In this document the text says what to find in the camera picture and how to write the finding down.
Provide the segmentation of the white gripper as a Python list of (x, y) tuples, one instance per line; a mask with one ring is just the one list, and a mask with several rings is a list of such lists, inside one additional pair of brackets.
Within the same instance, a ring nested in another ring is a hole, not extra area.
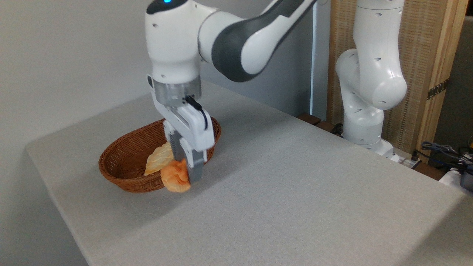
[(186, 159), (190, 183), (201, 180), (207, 151), (214, 146), (211, 117), (197, 103), (202, 95), (201, 78), (179, 84), (161, 83), (147, 76), (154, 105), (165, 118), (164, 134), (174, 160)]

